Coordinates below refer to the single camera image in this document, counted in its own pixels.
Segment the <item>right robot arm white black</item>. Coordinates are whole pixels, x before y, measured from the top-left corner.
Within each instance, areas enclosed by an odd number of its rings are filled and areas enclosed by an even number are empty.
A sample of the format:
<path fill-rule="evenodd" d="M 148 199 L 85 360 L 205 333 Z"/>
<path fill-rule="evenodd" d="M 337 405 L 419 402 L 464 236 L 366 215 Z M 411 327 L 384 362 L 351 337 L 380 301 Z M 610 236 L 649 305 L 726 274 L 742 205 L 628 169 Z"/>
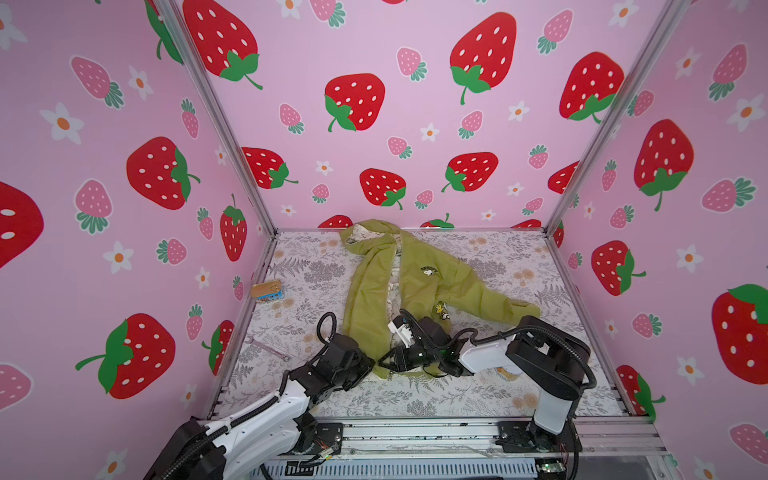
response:
<path fill-rule="evenodd" d="M 475 328 L 464 328 L 451 336 L 433 319 L 417 320 L 406 310 L 401 310 L 388 328 L 400 343 L 380 358 L 378 365 L 391 372 L 435 365 L 441 374 L 458 378 L 501 368 L 512 375 L 524 375 L 539 387 L 531 420 L 498 424 L 496 444 L 504 452 L 581 451 L 573 420 L 584 392 L 597 386 L 586 343 L 530 315 L 516 327 L 485 338 L 480 338 Z"/>

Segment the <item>aluminium front rail frame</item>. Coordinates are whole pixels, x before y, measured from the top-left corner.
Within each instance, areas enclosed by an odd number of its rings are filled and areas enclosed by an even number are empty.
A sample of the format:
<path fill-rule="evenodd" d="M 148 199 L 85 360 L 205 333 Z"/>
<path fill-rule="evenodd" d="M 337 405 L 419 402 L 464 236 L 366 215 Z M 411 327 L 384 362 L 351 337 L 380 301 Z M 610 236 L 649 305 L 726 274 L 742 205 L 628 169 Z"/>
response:
<path fill-rule="evenodd" d="M 280 454 L 237 479 L 680 479 L 655 427 L 582 417 L 581 453 L 505 453 L 501 421 L 518 418 L 319 418 L 344 424 L 338 454 Z"/>

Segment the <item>small orange blue box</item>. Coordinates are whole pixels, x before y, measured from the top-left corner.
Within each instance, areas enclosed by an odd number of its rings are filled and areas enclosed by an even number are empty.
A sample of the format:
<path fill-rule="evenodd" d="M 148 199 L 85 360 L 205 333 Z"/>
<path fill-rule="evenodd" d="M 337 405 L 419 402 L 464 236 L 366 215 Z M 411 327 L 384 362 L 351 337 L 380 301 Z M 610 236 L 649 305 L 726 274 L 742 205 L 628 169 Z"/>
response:
<path fill-rule="evenodd" d="M 254 284 L 250 288 L 250 297 L 261 303 L 281 300 L 284 297 L 282 282 L 275 279 Z"/>

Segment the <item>green zip-up jacket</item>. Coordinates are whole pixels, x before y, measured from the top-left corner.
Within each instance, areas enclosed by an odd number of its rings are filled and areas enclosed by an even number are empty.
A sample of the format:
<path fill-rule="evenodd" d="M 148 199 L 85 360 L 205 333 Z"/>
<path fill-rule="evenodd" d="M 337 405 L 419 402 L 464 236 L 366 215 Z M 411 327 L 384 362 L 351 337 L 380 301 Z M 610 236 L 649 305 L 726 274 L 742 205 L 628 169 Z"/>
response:
<path fill-rule="evenodd" d="M 432 319 L 445 333 L 451 323 L 435 311 L 438 303 L 511 326 L 527 315 L 541 315 L 538 305 L 490 289 L 467 263 L 388 222 L 354 224 L 340 239 L 362 257 L 351 280 L 342 332 L 375 361 L 392 348 L 388 324 L 400 309 L 416 319 Z"/>

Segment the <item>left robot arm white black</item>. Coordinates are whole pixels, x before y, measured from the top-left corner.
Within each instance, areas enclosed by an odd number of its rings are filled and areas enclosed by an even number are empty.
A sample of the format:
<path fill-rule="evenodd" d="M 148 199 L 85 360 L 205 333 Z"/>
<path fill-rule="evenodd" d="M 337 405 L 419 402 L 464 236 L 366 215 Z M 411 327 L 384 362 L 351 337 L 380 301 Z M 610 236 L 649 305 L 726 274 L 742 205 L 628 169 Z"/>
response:
<path fill-rule="evenodd" d="M 237 479 L 280 454 L 309 450 L 316 435 L 310 410 L 356 387 L 374 366 L 354 339 L 336 329 L 336 315 L 323 314 L 317 354 L 284 371 L 275 392 L 239 412 L 209 422 L 192 417 L 180 425 L 145 477 Z"/>

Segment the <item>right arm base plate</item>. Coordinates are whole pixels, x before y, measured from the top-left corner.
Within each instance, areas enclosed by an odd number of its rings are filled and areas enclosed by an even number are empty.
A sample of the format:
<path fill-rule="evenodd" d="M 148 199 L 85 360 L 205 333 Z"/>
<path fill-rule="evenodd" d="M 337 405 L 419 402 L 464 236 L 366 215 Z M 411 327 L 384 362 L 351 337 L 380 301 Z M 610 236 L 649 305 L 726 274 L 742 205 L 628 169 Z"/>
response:
<path fill-rule="evenodd" d="M 575 425 L 568 420 L 559 434 L 552 434 L 530 421 L 501 421 L 495 444 L 505 453 L 581 453 Z"/>

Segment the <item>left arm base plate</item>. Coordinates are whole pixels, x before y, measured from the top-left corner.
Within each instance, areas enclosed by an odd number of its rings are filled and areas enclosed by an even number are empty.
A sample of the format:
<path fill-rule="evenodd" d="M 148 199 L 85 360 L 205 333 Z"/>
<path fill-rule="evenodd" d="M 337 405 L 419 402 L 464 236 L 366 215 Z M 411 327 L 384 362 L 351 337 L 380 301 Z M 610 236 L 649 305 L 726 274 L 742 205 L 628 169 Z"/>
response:
<path fill-rule="evenodd" d="M 330 454 L 341 451 L 344 424 L 339 422 L 314 422 L 299 427 L 299 437 L 294 447 L 289 451 L 293 455 L 322 455 L 330 450 Z"/>

